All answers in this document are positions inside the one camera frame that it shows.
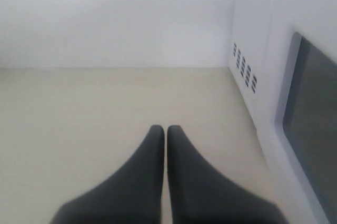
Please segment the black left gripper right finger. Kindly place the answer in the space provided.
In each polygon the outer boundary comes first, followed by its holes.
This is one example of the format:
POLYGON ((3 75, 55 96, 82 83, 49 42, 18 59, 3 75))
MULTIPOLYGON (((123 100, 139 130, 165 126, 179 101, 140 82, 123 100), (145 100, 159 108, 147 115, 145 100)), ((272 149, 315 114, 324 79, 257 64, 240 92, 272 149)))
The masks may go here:
POLYGON ((272 202, 217 171, 179 125, 167 129, 167 176, 173 223, 287 223, 272 202))

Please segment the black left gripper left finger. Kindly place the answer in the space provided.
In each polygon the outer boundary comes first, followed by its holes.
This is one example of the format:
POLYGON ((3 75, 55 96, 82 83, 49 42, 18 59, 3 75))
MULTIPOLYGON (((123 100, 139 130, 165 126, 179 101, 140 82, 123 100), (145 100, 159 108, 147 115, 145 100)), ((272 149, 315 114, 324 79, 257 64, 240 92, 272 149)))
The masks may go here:
POLYGON ((65 203, 52 223, 161 223, 164 130, 150 127, 127 162, 104 182, 65 203))

